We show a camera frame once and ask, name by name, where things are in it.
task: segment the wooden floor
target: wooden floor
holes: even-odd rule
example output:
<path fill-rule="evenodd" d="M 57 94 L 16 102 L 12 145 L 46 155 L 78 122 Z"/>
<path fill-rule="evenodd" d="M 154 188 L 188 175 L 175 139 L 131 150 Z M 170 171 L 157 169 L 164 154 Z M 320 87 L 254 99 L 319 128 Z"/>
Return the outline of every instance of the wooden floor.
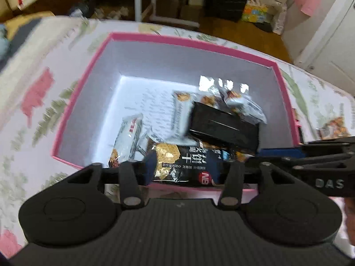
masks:
<path fill-rule="evenodd" d="M 142 0 L 142 8 L 145 9 L 149 3 L 150 0 Z M 125 6 L 129 10 L 129 17 L 123 18 L 134 20 L 134 0 L 97 0 L 96 5 L 106 14 L 112 10 L 120 9 L 121 6 Z M 199 32 L 223 38 L 292 63 L 280 35 L 264 32 L 250 22 L 239 21 L 236 23 L 218 18 L 203 17 L 201 8 L 194 6 L 183 6 L 179 15 L 178 7 L 179 0 L 157 0 L 157 15 L 199 22 Z M 182 25 L 171 26 L 196 30 Z"/>
<path fill-rule="evenodd" d="M 253 23 L 244 21 L 236 23 L 203 17 L 199 22 L 198 31 L 204 34 L 241 44 L 292 64 L 280 35 L 264 32 L 255 27 Z"/>

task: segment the biscuit package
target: biscuit package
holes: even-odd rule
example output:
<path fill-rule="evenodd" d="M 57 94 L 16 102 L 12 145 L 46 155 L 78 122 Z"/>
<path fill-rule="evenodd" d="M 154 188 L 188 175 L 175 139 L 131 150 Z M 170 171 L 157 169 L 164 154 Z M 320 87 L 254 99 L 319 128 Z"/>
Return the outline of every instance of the biscuit package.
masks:
<path fill-rule="evenodd" d="M 120 163 L 134 158 L 138 138 L 141 134 L 142 120 L 142 114 L 123 118 L 109 160 L 110 167 L 118 167 Z"/>
<path fill-rule="evenodd" d="M 226 151 L 160 143 L 155 146 L 154 182 L 181 186 L 217 186 L 224 182 Z"/>

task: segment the plastic bag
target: plastic bag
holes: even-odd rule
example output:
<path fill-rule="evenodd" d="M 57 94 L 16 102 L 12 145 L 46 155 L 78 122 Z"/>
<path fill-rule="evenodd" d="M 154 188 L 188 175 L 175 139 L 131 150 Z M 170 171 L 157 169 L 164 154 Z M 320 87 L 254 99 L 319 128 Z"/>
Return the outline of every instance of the plastic bag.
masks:
<path fill-rule="evenodd" d="M 201 76 L 198 89 L 210 92 L 216 97 L 221 97 L 225 105 L 232 109 L 233 112 L 245 117 L 251 117 L 251 119 L 247 119 L 250 123 L 256 124 L 260 121 L 265 124 L 267 123 L 262 109 L 249 96 L 249 86 L 247 84 Z M 222 105 L 219 105 L 219 108 L 225 112 L 229 112 Z"/>
<path fill-rule="evenodd" d="M 110 167 L 118 167 L 120 163 L 134 158 L 138 138 L 141 134 L 142 120 L 143 114 L 123 118 L 109 160 Z"/>
<path fill-rule="evenodd" d="M 228 169 L 226 151 L 166 143 L 155 146 L 157 168 L 154 182 L 181 186 L 216 186 L 224 183 Z"/>
<path fill-rule="evenodd" d="M 158 143 L 164 142 L 157 134 L 153 133 L 152 128 L 150 127 L 145 134 L 139 138 L 137 143 L 137 151 L 139 151 L 144 156 L 147 151 L 151 150 L 153 146 Z"/>

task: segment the snack bar wrapper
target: snack bar wrapper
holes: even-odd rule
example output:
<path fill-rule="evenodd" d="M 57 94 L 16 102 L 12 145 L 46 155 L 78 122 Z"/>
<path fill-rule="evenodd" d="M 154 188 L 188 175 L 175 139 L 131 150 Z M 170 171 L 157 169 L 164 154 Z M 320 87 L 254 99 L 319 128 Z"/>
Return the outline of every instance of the snack bar wrapper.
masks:
<path fill-rule="evenodd" d="M 172 124 L 172 137 L 181 138 L 187 133 L 189 115 L 193 103 L 200 102 L 211 107 L 217 107 L 215 96 L 204 93 L 174 92 L 175 112 Z"/>
<path fill-rule="evenodd" d="M 157 168 L 153 182 L 181 186 L 217 186 L 224 182 L 226 151 L 161 143 L 155 146 Z"/>
<path fill-rule="evenodd" d="M 122 162 L 132 160 L 141 134 L 143 114 L 123 118 L 113 147 L 109 166 L 118 167 Z"/>
<path fill-rule="evenodd" d="M 139 138 L 136 150 L 145 156 L 147 151 L 151 150 L 154 145 L 163 142 L 164 140 L 157 134 L 153 133 L 153 130 L 150 127 L 148 131 Z"/>

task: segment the floral bedsheet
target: floral bedsheet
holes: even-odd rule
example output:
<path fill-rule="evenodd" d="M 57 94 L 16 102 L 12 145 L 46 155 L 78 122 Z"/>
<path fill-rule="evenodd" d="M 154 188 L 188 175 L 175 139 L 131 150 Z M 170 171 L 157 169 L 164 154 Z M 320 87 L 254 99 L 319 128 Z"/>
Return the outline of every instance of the floral bedsheet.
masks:
<path fill-rule="evenodd" d="M 0 127 L 0 251 L 6 257 L 26 244 L 17 217 L 22 203 L 76 171 L 51 158 L 50 151 L 61 115 L 78 79 L 110 32 L 178 36 L 274 60 L 285 79 L 292 106 L 299 114 L 305 141 L 317 139 L 315 129 L 338 117 L 343 117 L 348 133 L 355 135 L 355 100 L 351 95 L 269 55 L 227 40 L 168 26 L 99 20 L 82 20 L 77 24 L 79 26 L 68 26 L 65 35 L 50 51 L 38 57 L 34 74 L 30 79 L 26 77 L 26 87 L 17 88 L 14 107 L 6 113 L 7 122 Z"/>

